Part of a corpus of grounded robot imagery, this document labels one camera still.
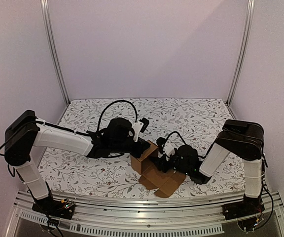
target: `metal pole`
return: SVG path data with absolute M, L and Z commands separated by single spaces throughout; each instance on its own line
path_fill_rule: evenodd
M 235 72 L 234 72 L 234 77 L 232 80 L 232 84 L 230 87 L 229 94 L 227 96 L 226 104 L 228 106 L 231 106 L 235 90 L 237 87 L 237 83 L 239 81 L 239 77 L 241 74 L 243 62 L 244 62 L 244 57 L 247 49 L 247 44 L 249 40 L 249 34 L 250 34 L 250 29 L 251 29 L 251 23 L 252 23 L 252 16 L 254 13 L 254 5 L 255 5 L 255 0 L 248 0 L 248 7 L 247 7 L 247 14 L 246 14 L 246 21 L 245 21 L 245 27 L 244 27 L 244 34 L 243 34 L 243 40 L 241 44 L 241 50 L 239 54 L 239 58 L 236 64 Z
M 58 58 L 58 54 L 57 54 L 57 50 L 56 50 L 55 42 L 53 38 L 52 26 L 51 26 L 51 21 L 50 21 L 50 13 L 49 13 L 49 7 L 48 7 L 48 0 L 41 0 L 41 9 L 42 9 L 45 31 L 46 31 L 47 39 L 49 43 L 49 49 L 50 49 L 55 73 L 57 75 L 59 87 L 60 87 L 64 102 L 67 105 L 69 105 L 70 98 L 69 98 L 68 90 L 66 88 L 64 79 L 63 79 L 63 75 L 62 75 L 62 71 L 61 71 L 61 67 L 59 63 L 59 58 Z

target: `cardboard box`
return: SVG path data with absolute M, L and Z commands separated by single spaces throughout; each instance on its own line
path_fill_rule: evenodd
M 131 166 L 141 175 L 140 184 L 143 184 L 147 190 L 157 189 L 154 193 L 157 197 L 168 198 L 183 183 L 186 175 L 172 169 L 166 173 L 158 171 L 149 159 L 149 157 L 158 157 L 158 148 L 151 141 L 148 142 L 151 146 L 141 158 L 131 156 Z

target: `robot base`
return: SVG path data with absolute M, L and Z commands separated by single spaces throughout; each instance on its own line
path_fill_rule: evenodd
M 247 201 L 248 198 L 244 196 L 244 201 L 225 204 L 223 209 L 223 215 L 226 220 L 241 218 L 253 214 L 263 212 L 265 210 L 264 204 L 261 198 L 253 198 L 256 200 Z
M 62 207 L 62 203 L 60 201 L 56 201 L 56 200 L 53 200 L 53 201 L 55 203 L 55 206 Z M 52 212 L 50 212 L 48 214 L 50 216 L 55 216 L 55 217 L 71 220 L 73 215 L 74 215 L 74 210 L 75 210 L 75 205 L 71 206 L 69 209 L 64 209 L 64 208 L 63 209 L 62 208 L 55 209 L 54 211 L 52 211 Z M 45 214 L 40 209 L 40 207 L 37 204 L 35 204 L 35 203 L 33 204 L 33 211 Z

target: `white wall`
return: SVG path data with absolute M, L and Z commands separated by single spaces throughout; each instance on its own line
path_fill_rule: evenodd
M 64 107 L 40 1 L 0 1 L 0 145 L 5 129 L 24 110 L 56 122 Z M 19 185 L 0 157 L 0 236 Z
M 226 99 L 247 0 L 49 1 L 71 99 Z
M 255 5 L 232 107 L 239 119 L 263 125 L 267 179 L 284 203 L 284 1 L 262 0 Z

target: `table surface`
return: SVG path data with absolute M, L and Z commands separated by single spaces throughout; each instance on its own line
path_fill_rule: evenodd
M 126 99 L 137 107 L 139 119 L 150 120 L 141 135 L 156 142 L 172 131 L 179 131 L 186 143 L 205 155 L 227 119 L 232 119 L 224 102 L 219 99 Z M 102 110 L 115 99 L 74 100 L 59 125 L 78 131 L 96 131 Z M 101 128 L 115 117 L 134 120 L 129 104 L 111 106 L 104 114 Z M 181 141 L 174 135 L 171 143 Z M 148 191 L 139 184 L 139 175 L 130 166 L 129 155 L 119 158 L 90 159 L 78 154 L 47 148 L 39 171 L 51 189 L 59 192 L 100 197 L 157 198 L 155 190 Z M 170 198 L 186 198 L 223 194 L 244 189 L 244 165 L 230 154 L 206 185 L 196 185 L 189 177 Z

